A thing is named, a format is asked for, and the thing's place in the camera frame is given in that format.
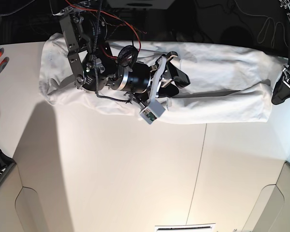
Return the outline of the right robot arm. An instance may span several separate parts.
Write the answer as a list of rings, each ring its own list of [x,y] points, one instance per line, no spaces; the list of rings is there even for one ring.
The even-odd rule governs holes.
[[[138,61],[141,48],[129,44],[113,55],[109,28],[128,27],[139,42],[139,30],[115,14],[102,10],[98,0],[69,0],[59,11],[60,26],[68,48],[68,62],[77,88],[102,98],[105,87],[124,93],[123,103],[147,107],[152,100],[176,96],[190,85],[187,74],[172,64],[175,51],[161,55],[152,66]]]

